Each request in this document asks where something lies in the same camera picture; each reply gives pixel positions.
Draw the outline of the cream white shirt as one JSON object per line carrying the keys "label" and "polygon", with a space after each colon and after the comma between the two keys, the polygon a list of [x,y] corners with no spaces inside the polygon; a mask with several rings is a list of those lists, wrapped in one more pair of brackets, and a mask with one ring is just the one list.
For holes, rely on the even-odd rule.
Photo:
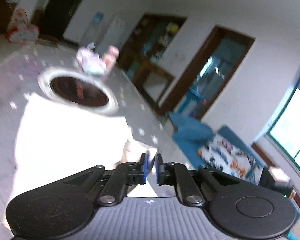
{"label": "cream white shirt", "polygon": [[137,163],[142,153],[153,160],[156,152],[133,138],[124,116],[99,115],[32,93],[15,139],[10,197],[96,165],[112,170]]}

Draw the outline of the blue sofa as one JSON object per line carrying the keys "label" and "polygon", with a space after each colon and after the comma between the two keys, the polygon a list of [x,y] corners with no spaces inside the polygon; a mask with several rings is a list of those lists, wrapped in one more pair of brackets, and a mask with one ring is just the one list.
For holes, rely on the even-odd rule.
{"label": "blue sofa", "polygon": [[248,168],[245,177],[258,182],[258,179],[253,174],[258,167],[266,167],[266,162],[264,162],[253,148],[246,145],[228,126],[223,125],[214,133],[209,126],[190,116],[170,112],[168,113],[168,118],[174,127],[174,133],[172,135],[173,141],[195,168],[200,165],[207,165],[207,162],[197,155],[197,150],[200,148],[208,150],[213,139],[222,137],[232,146],[242,150],[248,157],[253,158],[253,164]]}

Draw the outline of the butterfly patterned pillow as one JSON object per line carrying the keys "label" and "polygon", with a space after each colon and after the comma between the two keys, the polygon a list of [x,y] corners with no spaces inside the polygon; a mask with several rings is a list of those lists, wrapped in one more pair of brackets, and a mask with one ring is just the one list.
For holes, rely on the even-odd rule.
{"label": "butterfly patterned pillow", "polygon": [[243,180],[256,164],[254,157],[218,134],[198,148],[197,154],[208,166]]}

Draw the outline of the blue small cabinet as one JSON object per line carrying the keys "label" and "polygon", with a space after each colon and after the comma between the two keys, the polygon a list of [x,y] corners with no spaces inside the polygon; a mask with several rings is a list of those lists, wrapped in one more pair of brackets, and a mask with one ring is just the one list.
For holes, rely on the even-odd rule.
{"label": "blue small cabinet", "polygon": [[195,116],[196,108],[206,104],[206,98],[196,90],[189,88],[177,106],[175,113],[186,116]]}

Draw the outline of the dark wooden side table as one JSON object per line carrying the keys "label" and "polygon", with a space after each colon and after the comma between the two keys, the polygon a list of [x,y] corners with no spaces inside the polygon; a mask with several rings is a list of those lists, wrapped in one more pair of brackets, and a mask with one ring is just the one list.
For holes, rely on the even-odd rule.
{"label": "dark wooden side table", "polygon": [[134,57],[120,66],[137,91],[156,110],[159,101],[175,80],[175,76],[145,57]]}

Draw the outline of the round induction cooker plate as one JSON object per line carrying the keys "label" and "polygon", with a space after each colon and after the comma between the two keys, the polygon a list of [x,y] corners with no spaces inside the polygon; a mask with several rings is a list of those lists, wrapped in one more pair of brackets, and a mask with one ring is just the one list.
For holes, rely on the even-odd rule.
{"label": "round induction cooker plate", "polygon": [[119,104],[103,79],[64,67],[49,67],[38,75],[38,85],[50,100],[100,115],[113,115]]}

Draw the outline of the pink thermos bottle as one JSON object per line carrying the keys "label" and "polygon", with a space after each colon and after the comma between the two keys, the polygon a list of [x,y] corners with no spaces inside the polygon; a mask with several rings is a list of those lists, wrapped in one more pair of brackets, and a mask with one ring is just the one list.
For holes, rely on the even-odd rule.
{"label": "pink thermos bottle", "polygon": [[109,46],[102,56],[102,61],[106,64],[105,75],[108,76],[114,68],[117,58],[119,57],[119,50],[115,46]]}

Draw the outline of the soft tissue pack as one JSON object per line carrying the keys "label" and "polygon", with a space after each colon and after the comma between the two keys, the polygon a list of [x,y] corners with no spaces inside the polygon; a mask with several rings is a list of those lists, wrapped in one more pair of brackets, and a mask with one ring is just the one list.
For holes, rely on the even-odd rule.
{"label": "soft tissue pack", "polygon": [[74,59],[74,67],[82,73],[88,75],[106,74],[106,64],[99,57],[98,53],[94,53],[94,42],[88,44],[86,47],[80,47]]}

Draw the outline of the white refrigerator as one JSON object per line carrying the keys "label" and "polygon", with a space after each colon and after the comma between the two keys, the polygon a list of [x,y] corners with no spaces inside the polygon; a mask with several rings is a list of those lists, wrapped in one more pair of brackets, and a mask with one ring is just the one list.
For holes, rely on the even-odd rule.
{"label": "white refrigerator", "polygon": [[109,46],[119,47],[121,38],[125,32],[126,23],[123,19],[115,16],[108,24],[101,42],[96,48],[96,52],[103,54]]}

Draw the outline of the dark wooden display cabinet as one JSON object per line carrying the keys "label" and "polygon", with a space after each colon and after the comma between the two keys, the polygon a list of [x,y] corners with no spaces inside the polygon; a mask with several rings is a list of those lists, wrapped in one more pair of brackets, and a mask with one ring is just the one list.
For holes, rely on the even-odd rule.
{"label": "dark wooden display cabinet", "polygon": [[129,70],[134,62],[161,57],[186,19],[183,16],[143,14],[120,51],[119,67]]}

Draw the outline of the water dispenser with bottle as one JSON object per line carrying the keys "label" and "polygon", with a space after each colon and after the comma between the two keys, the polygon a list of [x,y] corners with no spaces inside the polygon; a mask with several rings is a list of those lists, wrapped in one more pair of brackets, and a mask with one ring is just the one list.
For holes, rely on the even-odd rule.
{"label": "water dispenser with bottle", "polygon": [[95,42],[97,37],[97,30],[98,26],[104,19],[104,13],[103,12],[97,12],[94,16],[91,22],[89,23],[87,29],[85,30],[79,45],[86,46],[90,44],[91,42]]}

